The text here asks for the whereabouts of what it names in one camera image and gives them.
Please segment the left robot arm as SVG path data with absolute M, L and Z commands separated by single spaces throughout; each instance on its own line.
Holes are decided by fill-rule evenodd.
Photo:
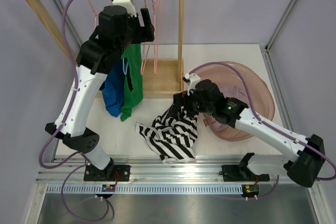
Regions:
M 59 118 L 46 124 L 52 137 L 81 153 L 88 161 L 86 171 L 90 181 L 107 181 L 113 176 L 114 161 L 99 146 L 99 135 L 86 127 L 96 94 L 112 67 L 131 44 L 152 42 L 154 26 L 147 8 L 132 15 L 125 7 L 106 6 L 99 13 L 98 25 L 80 47 L 73 85 Z

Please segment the light blue wire hanger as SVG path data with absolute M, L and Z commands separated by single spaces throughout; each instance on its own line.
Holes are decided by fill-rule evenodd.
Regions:
M 122 70 L 123 70 L 124 75 L 126 76 L 128 72 L 128 63 L 125 58 L 122 58 Z

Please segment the pink wire hanger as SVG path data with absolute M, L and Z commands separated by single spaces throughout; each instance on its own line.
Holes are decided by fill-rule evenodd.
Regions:
M 159 43 L 158 43 L 158 22 L 159 22 L 159 12 L 161 11 L 162 0 L 151 0 L 152 1 L 152 9 L 154 14 L 154 43 L 153 43 L 153 51 L 154 51 L 154 59 L 153 59 L 153 72 L 156 75 L 158 72 L 158 58 L 159 58 Z

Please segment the pale pink tank top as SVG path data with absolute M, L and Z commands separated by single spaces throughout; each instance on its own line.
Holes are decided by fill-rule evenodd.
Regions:
M 247 94 L 245 90 L 242 90 L 238 86 L 222 86 L 219 88 L 220 92 L 224 95 L 226 98 L 237 98 L 243 102 L 245 102 L 247 105 L 249 105 L 249 100 L 247 98 Z M 212 125 L 212 130 L 215 133 L 219 133 L 225 129 L 228 128 L 226 124 L 221 124 L 217 120 L 215 120 L 213 117 L 209 117 L 209 121 Z

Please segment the black white striped tank top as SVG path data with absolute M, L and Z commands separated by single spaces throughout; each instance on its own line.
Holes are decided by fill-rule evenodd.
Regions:
M 198 112 L 171 105 L 152 125 L 137 123 L 136 131 L 163 164 L 195 163 L 193 145 L 198 139 Z

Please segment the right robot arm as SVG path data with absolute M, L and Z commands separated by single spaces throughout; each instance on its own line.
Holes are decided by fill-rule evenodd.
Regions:
M 188 90 L 176 93 L 173 104 L 183 107 L 188 116 L 205 113 L 231 128 L 244 131 L 281 153 L 279 158 L 246 154 L 238 167 L 239 176 L 250 180 L 255 175 L 286 175 L 296 184 L 310 188 L 326 160 L 323 139 L 285 129 L 258 115 L 245 102 L 225 97 L 209 79 L 192 75 Z

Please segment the green tank top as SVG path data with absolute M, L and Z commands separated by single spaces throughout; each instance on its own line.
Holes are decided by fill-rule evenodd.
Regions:
M 123 102 L 120 120 L 125 121 L 132 114 L 132 109 L 143 99 L 143 80 L 141 75 L 141 45 L 131 44 L 122 58 L 128 63 L 128 72 L 124 80 Z

